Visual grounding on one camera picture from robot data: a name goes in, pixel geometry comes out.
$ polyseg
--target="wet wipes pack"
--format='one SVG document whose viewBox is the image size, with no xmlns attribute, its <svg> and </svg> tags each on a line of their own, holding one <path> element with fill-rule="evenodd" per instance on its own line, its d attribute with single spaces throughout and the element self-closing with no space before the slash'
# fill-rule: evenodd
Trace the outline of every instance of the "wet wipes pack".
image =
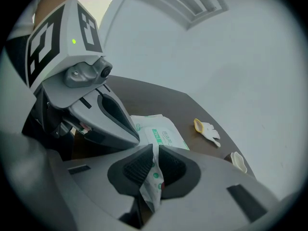
<svg viewBox="0 0 308 231">
<path fill-rule="evenodd" d="M 163 115 L 136 116 L 131 119 L 139 133 L 139 145 L 153 144 L 153 164 L 150 172 L 140 188 L 145 202 L 155 212 L 160 206 L 161 190 L 164 177 L 159 168 L 159 145 L 168 145 L 189 150 L 179 131 L 170 119 Z"/>
</svg>

